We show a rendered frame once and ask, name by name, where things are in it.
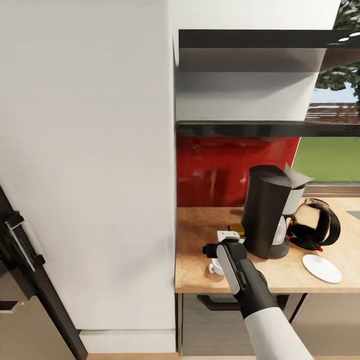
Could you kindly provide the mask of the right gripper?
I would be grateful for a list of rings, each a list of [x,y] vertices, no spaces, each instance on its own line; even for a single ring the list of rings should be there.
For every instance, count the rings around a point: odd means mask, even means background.
[[[207,243],[206,246],[202,247],[202,253],[206,255],[207,258],[217,259],[217,247],[220,244],[221,243]]]

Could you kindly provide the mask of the saucer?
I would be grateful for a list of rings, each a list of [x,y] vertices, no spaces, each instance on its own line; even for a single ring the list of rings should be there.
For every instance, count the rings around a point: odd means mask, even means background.
[[[312,274],[324,281],[339,283],[342,280],[342,274],[337,267],[320,256],[308,254],[303,257],[302,261]]]

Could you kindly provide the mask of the electric kettle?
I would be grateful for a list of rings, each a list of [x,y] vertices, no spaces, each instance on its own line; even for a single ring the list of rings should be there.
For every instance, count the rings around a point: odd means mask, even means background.
[[[322,246],[331,246],[337,242],[341,234],[341,223],[328,203],[318,198],[305,198],[294,214],[299,226],[297,237],[290,241],[300,248],[323,252]],[[290,220],[287,233],[292,230]]]

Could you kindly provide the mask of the paper coffee filter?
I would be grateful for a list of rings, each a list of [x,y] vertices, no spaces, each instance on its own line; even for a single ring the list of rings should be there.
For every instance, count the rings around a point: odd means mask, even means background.
[[[302,173],[299,173],[295,170],[293,170],[288,163],[285,163],[284,173],[287,176],[287,179],[289,180],[289,183],[291,184],[292,189],[297,188],[307,182],[310,182],[313,180],[312,177],[308,177]]]

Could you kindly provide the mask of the coffee cup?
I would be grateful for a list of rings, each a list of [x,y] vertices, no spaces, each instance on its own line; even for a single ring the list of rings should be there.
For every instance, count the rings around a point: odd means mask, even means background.
[[[218,258],[212,258],[212,264],[209,266],[209,272],[212,274],[217,273],[220,276],[225,274]]]

